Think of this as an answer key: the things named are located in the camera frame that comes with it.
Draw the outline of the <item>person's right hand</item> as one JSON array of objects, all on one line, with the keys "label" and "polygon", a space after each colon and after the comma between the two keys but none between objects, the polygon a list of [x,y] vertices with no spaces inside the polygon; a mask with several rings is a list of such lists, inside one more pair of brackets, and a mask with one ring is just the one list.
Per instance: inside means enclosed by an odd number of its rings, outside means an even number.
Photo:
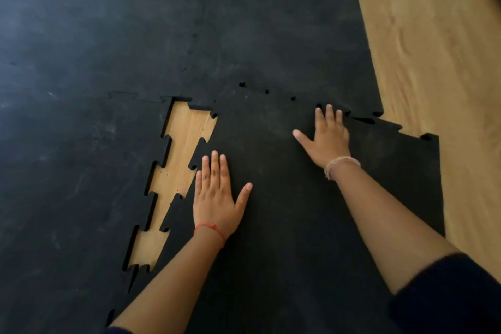
[{"label": "person's right hand", "polygon": [[351,156],[349,151],[349,133],[343,124],[343,112],[336,112],[336,125],[328,127],[325,121],[325,110],[315,109],[315,132],[312,140],[316,141],[315,150],[305,150],[315,165],[324,169],[335,158]]}]

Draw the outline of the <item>person's left hand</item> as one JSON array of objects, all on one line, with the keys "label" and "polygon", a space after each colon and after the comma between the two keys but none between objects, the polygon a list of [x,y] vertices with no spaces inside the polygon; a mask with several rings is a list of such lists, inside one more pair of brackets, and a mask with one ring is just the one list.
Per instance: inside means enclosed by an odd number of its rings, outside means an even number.
[{"label": "person's left hand", "polygon": [[202,158],[199,170],[202,171],[202,192],[193,200],[193,234],[198,236],[207,232],[222,248],[238,229],[245,211],[241,213],[235,207],[237,197],[232,194],[228,160],[224,154],[219,154],[219,157],[221,183],[218,191],[210,191],[211,154]]}]

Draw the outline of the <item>black interlocking mat tile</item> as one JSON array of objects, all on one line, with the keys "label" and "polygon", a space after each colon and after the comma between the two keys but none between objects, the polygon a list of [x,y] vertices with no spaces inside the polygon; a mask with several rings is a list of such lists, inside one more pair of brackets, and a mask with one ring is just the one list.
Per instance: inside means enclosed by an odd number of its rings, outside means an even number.
[{"label": "black interlocking mat tile", "polygon": [[402,334],[388,314],[391,293],[342,195],[293,138],[314,133],[314,109],[347,110],[350,151],[363,169],[445,235],[439,138],[413,137],[327,97],[233,86],[190,107],[217,123],[189,168],[213,150],[228,158],[236,196],[253,184],[243,219],[214,262],[186,334]]}]

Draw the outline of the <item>person's right forearm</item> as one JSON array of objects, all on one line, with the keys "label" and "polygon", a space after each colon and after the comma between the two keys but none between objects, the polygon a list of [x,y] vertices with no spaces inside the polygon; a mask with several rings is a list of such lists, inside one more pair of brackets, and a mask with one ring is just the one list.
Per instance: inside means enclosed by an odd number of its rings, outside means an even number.
[{"label": "person's right forearm", "polygon": [[430,264],[460,253],[354,161],[336,163],[330,175],[392,294]]}]

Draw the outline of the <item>person's left forearm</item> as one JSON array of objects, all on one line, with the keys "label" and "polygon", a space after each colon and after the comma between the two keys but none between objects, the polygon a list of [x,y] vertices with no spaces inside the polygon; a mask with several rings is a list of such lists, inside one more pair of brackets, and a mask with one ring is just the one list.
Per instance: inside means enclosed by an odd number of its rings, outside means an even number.
[{"label": "person's left forearm", "polygon": [[111,323],[134,334],[183,334],[220,248],[194,236]]}]

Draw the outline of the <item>beige wrist band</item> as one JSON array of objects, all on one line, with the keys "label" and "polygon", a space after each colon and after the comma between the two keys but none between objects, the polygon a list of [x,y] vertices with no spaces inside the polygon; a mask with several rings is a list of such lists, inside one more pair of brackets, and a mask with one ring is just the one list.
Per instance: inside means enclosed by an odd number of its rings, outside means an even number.
[{"label": "beige wrist band", "polygon": [[340,165],[342,164],[345,164],[345,163],[353,163],[355,165],[357,165],[358,167],[361,167],[361,163],[351,157],[351,156],[341,156],[341,157],[338,157],[338,158],[335,158],[334,160],[331,160],[324,168],[324,175],[325,177],[331,181],[334,179],[334,171],[336,170],[337,167],[339,167]]}]

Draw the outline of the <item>black interlocking floor mat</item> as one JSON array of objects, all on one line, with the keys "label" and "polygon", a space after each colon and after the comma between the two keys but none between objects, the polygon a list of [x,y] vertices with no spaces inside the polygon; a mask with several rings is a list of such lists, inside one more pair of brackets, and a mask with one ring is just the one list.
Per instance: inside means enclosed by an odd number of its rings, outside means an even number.
[{"label": "black interlocking floor mat", "polygon": [[179,95],[206,0],[0,0],[0,105],[15,97]]},{"label": "black interlocking floor mat", "polygon": [[0,97],[0,334],[100,334],[150,226],[172,98]]},{"label": "black interlocking floor mat", "polygon": [[245,87],[384,112],[359,0],[203,0],[182,95],[209,104]]}]

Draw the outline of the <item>dark navy right sleeve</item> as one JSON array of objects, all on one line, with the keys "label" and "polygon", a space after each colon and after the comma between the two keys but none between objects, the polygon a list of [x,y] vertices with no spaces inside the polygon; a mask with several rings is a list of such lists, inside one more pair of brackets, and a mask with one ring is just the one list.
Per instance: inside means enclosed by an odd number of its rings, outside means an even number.
[{"label": "dark navy right sleeve", "polygon": [[404,334],[501,334],[501,284],[463,253],[432,263],[389,303]]}]

